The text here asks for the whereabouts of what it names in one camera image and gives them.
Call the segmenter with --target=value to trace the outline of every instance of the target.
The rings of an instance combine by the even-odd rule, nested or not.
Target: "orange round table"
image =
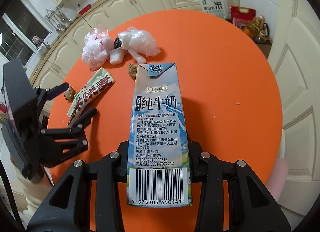
[[[161,52],[148,63],[177,64],[186,127],[192,140],[220,160],[245,160],[266,182],[276,160],[281,132],[280,94],[272,70],[254,42],[241,30],[218,17],[188,10],[166,10],[143,15],[110,31],[115,39],[129,26],[147,30]],[[51,169],[56,182],[77,159],[100,160],[129,139],[134,81],[128,64],[103,67],[116,82],[90,107],[98,114],[85,130],[89,149]],[[92,71],[81,59],[65,81],[78,92]],[[65,128],[70,107],[63,95],[54,101],[48,126]],[[124,183],[119,183],[121,211],[126,232],[194,231],[201,184],[192,184],[193,206],[169,209],[129,207]],[[95,229],[95,185],[92,188],[91,229]],[[228,225],[225,203],[225,226]]]

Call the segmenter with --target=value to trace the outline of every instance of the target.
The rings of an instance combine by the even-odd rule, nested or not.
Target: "pink plastic bag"
[[[84,43],[81,59],[92,70],[102,66],[108,59],[108,52],[114,49],[114,42],[105,26],[98,26],[88,33],[84,37]]]

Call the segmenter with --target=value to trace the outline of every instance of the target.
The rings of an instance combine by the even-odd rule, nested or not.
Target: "brand logo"
[[[149,69],[150,69],[152,72],[157,73],[157,72],[162,71],[162,66],[159,65],[159,64],[153,64],[153,65],[150,66]]]

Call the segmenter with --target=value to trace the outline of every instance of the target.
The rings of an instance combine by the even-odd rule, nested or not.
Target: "small plastic cup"
[[[125,55],[125,52],[126,52],[126,50],[122,49],[121,47],[116,48],[114,50],[111,50],[109,52],[109,55],[110,55],[109,62],[110,62],[110,64],[117,65],[117,64],[122,63],[123,57]]]

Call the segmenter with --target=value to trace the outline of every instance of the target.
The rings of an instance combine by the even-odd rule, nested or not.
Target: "pure milk carton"
[[[188,140],[175,63],[138,66],[127,204],[153,208],[192,205]]]

